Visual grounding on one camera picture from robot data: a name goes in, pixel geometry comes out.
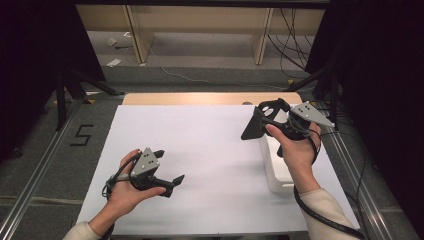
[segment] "metal rail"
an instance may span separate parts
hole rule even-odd
[[[28,208],[29,203],[31,202],[32,197],[36,193],[44,175],[49,169],[52,159],[55,156],[60,144],[62,143],[66,132],[68,131],[70,122],[81,105],[81,100],[73,102],[71,108],[69,109],[69,117],[67,121],[64,123],[60,131],[56,131],[52,141],[44,152],[43,157],[31,175],[31,178],[28,180],[28,183],[21,192],[21,195],[18,197],[12,209],[3,221],[0,229],[0,239],[9,240],[12,238]]]
[[[325,108],[325,104],[319,103],[320,108]],[[383,215],[380,213],[377,204],[374,202],[371,194],[367,188],[367,184],[361,179],[361,171],[355,165],[352,156],[350,155],[347,147],[341,137],[341,135],[335,132],[333,129],[326,127],[325,128],[330,134],[330,139],[338,152],[340,159],[348,173],[348,176],[354,186],[358,186],[360,184],[359,190],[359,200],[362,203],[365,213],[368,216],[368,219],[371,223],[371,226],[378,237],[378,239],[394,239],[392,234],[390,233],[386,221],[384,220]]]

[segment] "black strap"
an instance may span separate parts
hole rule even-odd
[[[112,226],[110,226],[110,228],[107,230],[107,232],[105,233],[105,235],[103,235],[102,238],[100,238],[100,240],[108,240],[113,233],[113,229],[115,228],[115,223],[112,224]]]
[[[365,239],[364,235],[361,232],[359,232],[359,231],[357,231],[353,228],[350,228],[348,226],[333,222],[330,219],[319,215],[314,210],[312,210],[308,206],[306,206],[306,204],[302,201],[302,199],[300,199],[299,192],[297,191],[296,187],[294,187],[294,198],[296,199],[296,202],[297,202],[297,204],[299,204],[300,208],[302,208],[303,211],[305,211],[309,216],[313,217],[314,219],[320,221],[321,223],[323,223],[323,224],[325,224],[325,225],[327,225],[331,228],[334,228],[334,229],[339,230],[341,232],[347,233],[347,234],[352,235],[356,238]]]
[[[312,149],[314,150],[314,159],[312,160],[312,164],[314,164],[315,161],[317,160],[319,149],[315,145],[314,140],[312,140],[311,136],[308,136],[307,139],[311,143]],[[353,228],[350,228],[348,226],[345,226],[345,225],[342,225],[342,224],[333,222],[330,219],[325,218],[325,217],[319,215],[314,210],[310,209],[302,201],[302,199],[300,199],[299,192],[297,191],[297,188],[296,187],[293,188],[293,191],[294,191],[294,198],[296,199],[297,204],[299,204],[299,207],[302,208],[302,210],[305,211],[306,214],[308,214],[312,218],[320,221],[321,223],[323,223],[323,224],[325,224],[325,225],[327,225],[327,226],[329,226],[331,228],[334,228],[334,229],[339,230],[341,232],[344,232],[346,234],[352,235],[352,236],[354,236],[356,238],[359,238],[359,239],[365,239],[364,235],[361,232],[359,232],[359,231],[357,231],[357,230],[355,230]]]

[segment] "cable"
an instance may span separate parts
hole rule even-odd
[[[118,171],[115,173],[115,175],[113,175],[113,177],[111,177],[109,180],[106,181],[105,186],[102,189],[102,196],[109,199],[110,194],[112,192],[112,189],[115,185],[115,183],[117,182],[118,176],[121,174],[121,172],[124,170],[124,168],[126,166],[128,166],[128,164],[130,164],[131,162],[134,161],[134,163],[137,163],[138,159],[140,158],[141,153],[138,153],[134,156],[132,156],[130,159],[128,159],[119,169]]]
[[[312,43],[309,41],[308,37],[305,36],[306,41],[309,43],[309,46],[312,47]]]
[[[289,49],[289,50],[292,50],[292,51],[295,51],[295,52],[299,52],[299,50],[298,50],[298,49],[294,49],[294,48],[292,48],[292,47],[287,46],[287,41],[289,40],[289,38],[287,38],[286,43],[282,43],[282,42],[281,42],[281,40],[278,38],[278,35],[274,35],[274,37],[275,37],[275,39],[277,39],[277,41],[278,41],[281,45],[283,45],[283,46],[284,46],[284,49],[283,49],[282,51],[284,51],[284,50],[285,50],[285,48],[287,48],[287,49]],[[303,54],[306,54],[306,55],[310,55],[310,53],[307,53],[307,52],[303,52],[303,51],[302,51],[302,53],[303,53]]]
[[[313,164],[315,162],[317,156],[318,156],[318,150],[317,150],[317,147],[316,147],[314,141],[312,140],[312,138],[309,136],[309,137],[307,137],[307,139],[311,143],[311,146],[314,150],[314,159],[312,161],[312,164]],[[306,214],[311,216],[312,218],[316,219],[317,221],[319,221],[319,222],[321,222],[321,223],[323,223],[323,224],[325,224],[325,225],[327,225],[327,226],[329,226],[333,229],[339,230],[343,233],[349,234],[349,235],[354,236],[354,237],[359,238],[359,239],[365,239],[365,236],[361,232],[359,232],[359,231],[357,231],[353,228],[350,228],[348,226],[345,226],[343,224],[339,224],[339,223],[336,223],[334,221],[331,221],[330,219],[328,219],[328,218],[316,213],[312,209],[310,209],[300,198],[300,195],[299,195],[299,192],[297,191],[296,186],[293,188],[293,192],[294,192],[294,197],[296,199],[296,202],[297,202],[297,204],[299,204],[299,207],[302,208],[302,210]]]
[[[281,70],[281,72],[286,76],[286,77],[289,77],[289,78],[298,78],[298,79],[303,79],[303,77],[295,77],[295,76],[291,76],[291,75],[289,75],[288,73],[286,73],[285,71],[284,71],[284,69],[283,69],[283,55],[281,55],[280,54],[280,70]]]
[[[126,59],[129,63],[138,64],[138,63],[136,63],[136,62],[134,62],[134,61],[132,61],[132,60],[130,60],[130,59],[128,58],[128,51],[130,50],[130,48],[134,48],[134,46],[127,46],[127,47],[119,47],[119,46],[115,46],[115,50],[122,50],[122,49],[125,49],[124,57],[125,57],[125,59]]]
[[[300,57],[300,53],[302,53],[302,56],[303,56],[305,62],[307,63],[308,61],[307,61],[305,55],[303,54],[303,51],[300,48],[300,46],[299,46],[299,44],[298,44],[298,42],[296,40],[296,35],[295,35],[294,22],[295,22],[295,19],[296,19],[296,9],[293,9],[292,8],[292,24],[291,24],[291,27],[289,26],[289,23],[287,22],[286,16],[284,15],[284,12],[283,12],[283,9],[282,8],[280,8],[280,12],[281,12],[281,16],[284,19],[284,22],[286,23],[287,29],[289,30],[289,38],[290,38],[290,36],[292,36],[292,38],[294,40],[294,43],[295,43],[295,46],[296,46],[296,50],[297,50],[297,54],[299,56],[300,62],[305,67],[305,65],[303,64],[302,58]]]
[[[149,50],[153,54],[153,56],[157,57],[155,52],[153,51],[153,49],[150,46],[149,46]],[[204,82],[204,83],[209,83],[209,84],[214,84],[214,85],[236,85],[236,86],[243,86],[243,87],[268,87],[268,88],[274,88],[274,89],[278,89],[278,90],[282,90],[282,91],[288,89],[288,88],[282,88],[282,87],[277,87],[277,86],[267,85],[267,84],[218,83],[218,82],[212,82],[212,81],[209,81],[209,80],[191,79],[191,78],[182,76],[182,75],[177,74],[177,73],[170,73],[163,66],[160,66],[160,68],[162,69],[162,71],[164,71],[166,74],[168,74],[170,76],[176,76],[176,77],[185,79],[185,80],[190,81],[190,82]]]
[[[355,136],[353,136],[352,134],[349,134],[349,133],[344,133],[344,132],[336,131],[336,132],[324,133],[324,134],[321,134],[321,136],[327,136],[327,135],[336,134],[336,133],[337,134],[344,134],[346,136],[349,136],[352,139],[354,139],[359,145],[362,146],[361,141],[359,139],[357,139]],[[366,154],[365,154],[364,151],[362,151],[362,155],[363,155],[363,162],[364,162],[364,164],[362,165],[361,173],[360,173],[359,179],[358,179],[358,186],[356,187],[356,190],[355,190],[355,198],[353,198],[350,195],[348,195],[348,197],[351,197],[354,200],[354,203],[358,206],[358,212],[359,212],[361,221],[363,223],[362,226],[364,228],[365,235],[367,236],[368,239],[371,239],[370,236],[369,236],[368,228],[367,228],[367,226],[365,224],[365,218],[363,217],[362,210],[361,210],[361,207],[360,207],[360,202],[359,202],[359,191],[360,191],[360,188],[361,188],[361,185],[362,185],[362,179],[364,177],[365,167],[366,167],[366,163],[367,163],[367,157],[366,157]]]
[[[275,45],[274,41],[272,41],[271,37],[268,35],[268,39],[271,41],[272,45],[274,45],[274,47],[277,49],[277,51],[283,55],[285,58],[287,58],[287,60],[289,60],[291,63],[293,63],[294,65],[296,65],[298,68],[302,69],[305,71],[305,68],[300,66],[297,62],[293,61],[293,59],[291,59],[289,56],[287,56],[284,52],[282,52],[277,45]]]

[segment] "forearm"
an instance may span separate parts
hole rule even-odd
[[[80,222],[71,228],[63,240],[97,240],[101,236],[97,235],[88,222]]]
[[[297,169],[289,168],[289,171],[292,176],[293,183],[300,194],[321,188],[314,177],[312,167],[302,167]]]
[[[97,235],[104,236],[108,229],[120,217],[121,216],[111,205],[106,204],[105,207],[88,224]]]
[[[352,223],[344,215],[344,212],[337,200],[326,190],[317,189],[306,192],[300,194],[300,198],[311,210],[319,215],[338,224],[342,224],[350,228],[353,227]],[[309,236],[312,240],[322,239],[323,236],[325,236],[325,239],[327,240],[357,239],[351,235],[322,224],[304,211],[302,211],[302,213],[305,217],[306,224],[308,225]]]

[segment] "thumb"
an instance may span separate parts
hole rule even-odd
[[[157,195],[161,195],[166,192],[166,188],[163,187],[154,187],[140,192],[140,200],[146,200],[148,198],[155,197]]]
[[[276,126],[267,124],[265,126],[266,130],[271,134],[275,139],[277,139],[281,144],[289,141],[289,139],[278,129]]]

